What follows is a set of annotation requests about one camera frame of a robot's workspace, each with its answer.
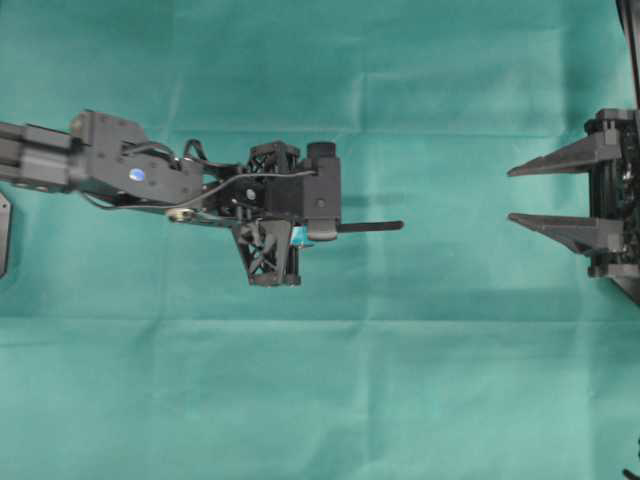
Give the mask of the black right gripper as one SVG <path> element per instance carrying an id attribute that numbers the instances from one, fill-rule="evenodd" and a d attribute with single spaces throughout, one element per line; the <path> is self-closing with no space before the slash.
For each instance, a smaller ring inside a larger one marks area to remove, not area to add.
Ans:
<path id="1" fill-rule="evenodd" d="M 593 255 L 588 274 L 611 280 L 639 303 L 639 112 L 602 109 L 587 121 L 592 134 L 507 172 L 509 177 L 589 173 L 590 215 L 510 213 L 507 218 L 579 255 Z M 611 145 L 620 155 L 611 159 Z"/>

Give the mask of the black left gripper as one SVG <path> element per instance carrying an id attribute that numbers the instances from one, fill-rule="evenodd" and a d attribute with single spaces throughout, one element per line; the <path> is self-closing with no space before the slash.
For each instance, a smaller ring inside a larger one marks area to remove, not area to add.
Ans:
<path id="1" fill-rule="evenodd" d="M 227 228 L 253 286 L 298 286 L 299 252 L 314 242 L 306 225 L 290 213 L 268 205 L 271 187 L 296 171 L 300 151 L 281 141 L 250 149 L 246 164 L 213 163 L 202 158 L 203 171 L 215 177 L 203 185 L 216 192 L 202 201 L 202 224 Z"/>

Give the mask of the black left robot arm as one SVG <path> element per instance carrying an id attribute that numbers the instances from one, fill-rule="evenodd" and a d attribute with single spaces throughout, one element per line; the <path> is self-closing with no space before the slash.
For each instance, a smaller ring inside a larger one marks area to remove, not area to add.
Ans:
<path id="1" fill-rule="evenodd" d="M 244 164 L 212 162 L 197 139 L 177 154 L 137 123 L 93 111 L 78 114 L 66 131 L 1 125 L 2 181 L 44 193 L 77 192 L 106 211 L 227 229 L 254 286 L 301 282 L 292 235 L 302 222 L 268 204 L 275 187 L 312 174 L 299 155 L 276 141 L 252 148 Z"/>

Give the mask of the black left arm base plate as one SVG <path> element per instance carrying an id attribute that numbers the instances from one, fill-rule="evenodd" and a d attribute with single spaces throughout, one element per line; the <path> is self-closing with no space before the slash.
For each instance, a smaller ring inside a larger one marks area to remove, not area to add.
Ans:
<path id="1" fill-rule="evenodd" d="M 0 193 L 0 277 L 3 278 L 9 269 L 13 204 L 3 192 Z"/>

